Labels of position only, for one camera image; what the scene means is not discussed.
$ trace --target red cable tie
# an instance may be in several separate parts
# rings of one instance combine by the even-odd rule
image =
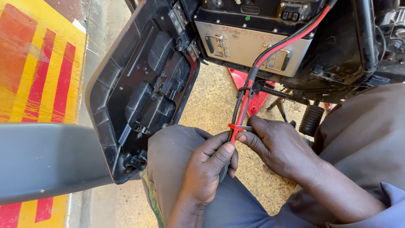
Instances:
[[[244,131],[243,128],[237,127],[236,124],[230,123],[230,124],[228,124],[228,127],[230,127],[231,129],[234,129],[235,131]]]

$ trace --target black plastic panel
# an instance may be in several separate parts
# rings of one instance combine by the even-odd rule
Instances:
[[[187,51],[195,34],[190,27],[187,35],[179,34],[170,10],[165,0],[141,3],[86,89],[87,109],[116,184],[145,168],[128,161],[147,159],[149,137],[179,121],[198,72],[199,62]]]

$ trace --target red stripe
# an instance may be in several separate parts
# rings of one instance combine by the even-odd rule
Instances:
[[[42,43],[41,53],[36,63],[35,73],[32,79],[30,94],[24,116],[21,122],[38,122],[39,106],[42,99],[42,91],[44,90],[45,80],[47,78],[49,62],[52,55],[53,43],[55,41],[55,33],[47,28]]]
[[[72,75],[73,60],[75,59],[76,47],[66,42],[65,53],[63,54],[62,66],[56,86],[55,101],[53,103],[53,112],[51,122],[63,123],[65,120],[66,101],[70,86],[70,77]]]
[[[40,199],[36,204],[35,223],[51,219],[53,197]]]
[[[0,227],[17,228],[21,203],[0,206]]]
[[[3,121],[10,118],[36,25],[37,21],[14,6],[4,6],[0,16],[0,119]]]

